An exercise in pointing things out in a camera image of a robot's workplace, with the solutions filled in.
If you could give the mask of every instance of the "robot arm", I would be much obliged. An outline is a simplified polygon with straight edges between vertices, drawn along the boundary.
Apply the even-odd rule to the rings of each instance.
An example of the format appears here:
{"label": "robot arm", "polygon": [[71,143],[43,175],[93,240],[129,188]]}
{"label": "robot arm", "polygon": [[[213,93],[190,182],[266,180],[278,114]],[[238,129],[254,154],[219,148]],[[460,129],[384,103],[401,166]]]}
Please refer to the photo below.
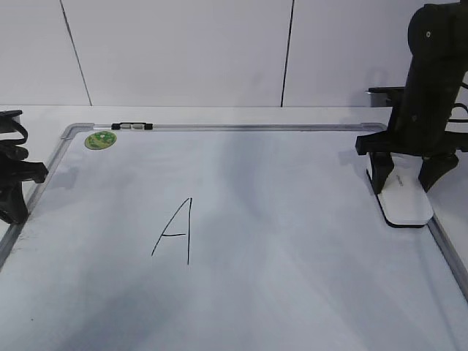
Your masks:
{"label": "robot arm", "polygon": [[411,20],[408,43],[412,63],[387,130],[356,140],[357,152],[370,156],[376,195],[393,170],[390,153],[423,157],[419,181],[427,192],[456,167],[456,150],[468,151],[467,134],[445,131],[468,71],[468,1],[425,5]]}
{"label": "robot arm", "polygon": [[22,223],[28,217],[22,182],[43,183],[48,174],[43,163],[24,162],[29,153],[19,145],[28,140],[28,132],[19,124],[20,110],[0,112],[0,133],[19,132],[23,137],[0,140],[0,219]]}

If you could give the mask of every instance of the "whiteboard frame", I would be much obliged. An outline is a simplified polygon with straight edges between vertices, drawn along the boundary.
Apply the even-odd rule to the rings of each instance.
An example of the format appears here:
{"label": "whiteboard frame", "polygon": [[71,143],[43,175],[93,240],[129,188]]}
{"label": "whiteboard frame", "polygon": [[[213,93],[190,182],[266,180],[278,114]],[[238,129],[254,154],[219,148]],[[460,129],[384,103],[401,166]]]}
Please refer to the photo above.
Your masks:
{"label": "whiteboard frame", "polygon": [[[290,131],[290,132],[381,132],[387,128],[381,123],[362,123],[362,124],[153,124],[151,130],[141,129],[119,129],[119,132],[207,132],[207,131],[226,131],[226,132],[272,132],[272,131]],[[26,207],[31,213],[39,202],[42,193],[48,186],[48,182],[55,173],[60,161],[63,159],[69,145],[75,136],[80,132],[90,132],[93,130],[115,130],[112,124],[71,124],[63,132],[55,151],[47,162],[49,175],[43,184],[37,184],[26,196]],[[15,245],[24,224],[11,224],[4,237],[0,241],[0,273],[5,261],[7,260],[13,246]],[[468,271],[463,261],[457,254],[455,247],[449,239],[444,227],[437,215],[427,224],[436,244],[438,245],[445,262],[447,262],[453,277],[455,278],[461,293],[468,303]]]}

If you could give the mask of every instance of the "white table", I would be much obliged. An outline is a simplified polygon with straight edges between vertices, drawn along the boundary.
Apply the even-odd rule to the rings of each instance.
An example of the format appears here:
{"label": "white table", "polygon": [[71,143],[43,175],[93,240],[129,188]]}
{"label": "white table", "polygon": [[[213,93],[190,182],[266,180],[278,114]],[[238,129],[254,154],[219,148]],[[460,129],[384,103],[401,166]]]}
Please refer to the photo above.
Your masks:
{"label": "white table", "polygon": [[[111,124],[121,121],[143,121],[153,124],[356,124],[366,122],[384,123],[390,117],[390,108],[371,107],[89,107],[89,106],[0,106],[0,110],[23,110],[21,123],[29,131],[26,144],[31,162],[46,162],[56,147],[61,133],[73,123],[91,122]],[[461,109],[454,110],[454,117],[465,118]],[[468,126],[451,125],[453,130],[468,132]],[[28,193],[32,183],[23,188]],[[456,187],[447,189],[455,192]],[[454,196],[465,208],[463,196]],[[456,250],[468,257],[468,228],[437,201],[433,203],[444,228],[457,243]],[[1,236],[8,225],[0,222]]]}

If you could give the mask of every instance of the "white wall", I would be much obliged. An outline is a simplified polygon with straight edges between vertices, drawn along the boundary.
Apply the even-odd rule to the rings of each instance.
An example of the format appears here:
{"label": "white wall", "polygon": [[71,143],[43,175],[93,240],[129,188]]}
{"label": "white wall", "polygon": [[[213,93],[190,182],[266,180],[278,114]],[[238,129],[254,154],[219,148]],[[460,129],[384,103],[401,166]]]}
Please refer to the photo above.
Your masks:
{"label": "white wall", "polygon": [[428,2],[450,1],[296,0],[284,106],[364,106],[367,88],[404,86],[408,25]]}
{"label": "white wall", "polygon": [[88,104],[59,0],[0,1],[0,104]]}
{"label": "white wall", "polygon": [[[295,0],[284,106],[362,106],[368,87],[404,85],[424,2]],[[94,105],[279,106],[291,4],[64,0]],[[60,0],[0,1],[0,48],[0,104],[89,103]]]}
{"label": "white wall", "polygon": [[290,0],[66,0],[93,105],[279,106]]}

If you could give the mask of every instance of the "round sticker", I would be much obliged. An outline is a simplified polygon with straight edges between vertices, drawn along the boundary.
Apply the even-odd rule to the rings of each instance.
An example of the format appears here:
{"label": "round sticker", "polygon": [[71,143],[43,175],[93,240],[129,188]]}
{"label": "round sticker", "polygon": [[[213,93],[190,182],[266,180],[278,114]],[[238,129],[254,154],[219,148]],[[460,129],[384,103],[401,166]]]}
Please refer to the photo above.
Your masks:
{"label": "round sticker", "polygon": [[90,150],[103,150],[117,141],[117,136],[111,132],[97,132],[89,135],[85,140],[85,146]]}

